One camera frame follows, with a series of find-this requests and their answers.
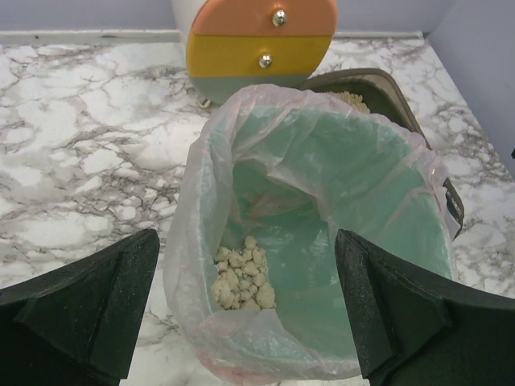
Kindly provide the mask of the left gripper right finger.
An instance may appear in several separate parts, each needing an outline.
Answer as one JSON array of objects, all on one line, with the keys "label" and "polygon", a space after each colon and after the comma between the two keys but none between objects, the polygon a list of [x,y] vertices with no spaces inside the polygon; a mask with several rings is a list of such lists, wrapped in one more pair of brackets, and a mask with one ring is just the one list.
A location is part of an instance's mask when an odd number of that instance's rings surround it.
[{"label": "left gripper right finger", "polygon": [[339,230],[335,255],[371,385],[512,385],[514,300],[462,285]]}]

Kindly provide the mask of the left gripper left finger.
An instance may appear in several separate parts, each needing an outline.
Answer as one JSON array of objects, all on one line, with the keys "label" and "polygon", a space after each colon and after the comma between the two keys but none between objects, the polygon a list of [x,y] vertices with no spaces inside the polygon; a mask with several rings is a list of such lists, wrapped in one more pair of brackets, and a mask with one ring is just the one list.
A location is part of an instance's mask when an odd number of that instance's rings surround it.
[{"label": "left gripper left finger", "polygon": [[159,257],[154,229],[1,290],[3,385],[118,385]]}]

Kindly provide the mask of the clumped litter lump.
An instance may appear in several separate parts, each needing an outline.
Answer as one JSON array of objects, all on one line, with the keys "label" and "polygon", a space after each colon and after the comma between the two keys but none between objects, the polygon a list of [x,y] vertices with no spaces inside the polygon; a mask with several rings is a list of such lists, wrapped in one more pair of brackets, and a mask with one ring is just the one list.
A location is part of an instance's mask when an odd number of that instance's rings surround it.
[{"label": "clumped litter lump", "polygon": [[276,307],[266,251],[255,237],[247,236],[240,249],[219,247],[214,261],[218,277],[212,284],[212,295],[222,309],[260,311]]}]

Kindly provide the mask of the clear plastic bag liner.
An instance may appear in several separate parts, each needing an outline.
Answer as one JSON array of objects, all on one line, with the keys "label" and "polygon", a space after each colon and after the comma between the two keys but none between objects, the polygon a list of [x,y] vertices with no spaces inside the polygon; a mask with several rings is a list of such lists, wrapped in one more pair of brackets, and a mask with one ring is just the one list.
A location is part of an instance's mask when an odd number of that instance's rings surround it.
[{"label": "clear plastic bag liner", "polygon": [[[241,89],[192,144],[166,242],[167,303],[222,380],[341,380],[359,373],[334,243],[353,231],[444,277],[455,263],[447,168],[422,135],[325,93]],[[276,307],[224,310],[219,248],[253,236]]]}]

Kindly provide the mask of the green bucket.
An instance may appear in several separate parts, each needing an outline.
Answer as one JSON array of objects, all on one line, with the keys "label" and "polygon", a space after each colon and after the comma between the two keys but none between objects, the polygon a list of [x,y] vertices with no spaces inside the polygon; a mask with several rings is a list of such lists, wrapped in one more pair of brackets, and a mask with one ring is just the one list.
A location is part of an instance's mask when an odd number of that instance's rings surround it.
[{"label": "green bucket", "polygon": [[201,236],[213,248],[255,236],[275,288],[284,331],[252,353],[356,368],[334,257],[341,228],[451,276],[446,172],[419,134],[382,116],[261,107],[224,115],[207,150]]}]

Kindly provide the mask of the dark litter box tray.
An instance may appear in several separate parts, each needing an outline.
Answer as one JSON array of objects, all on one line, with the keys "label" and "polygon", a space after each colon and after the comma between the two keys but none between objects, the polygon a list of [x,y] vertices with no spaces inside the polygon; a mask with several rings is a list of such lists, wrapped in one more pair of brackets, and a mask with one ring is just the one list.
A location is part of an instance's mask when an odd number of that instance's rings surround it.
[{"label": "dark litter box tray", "polygon": [[[381,114],[410,132],[424,134],[398,84],[381,69],[354,68],[329,72],[304,81],[299,89],[359,95],[371,113]],[[443,189],[447,199],[445,222],[454,240],[463,229],[464,206],[450,179],[444,181]]]}]

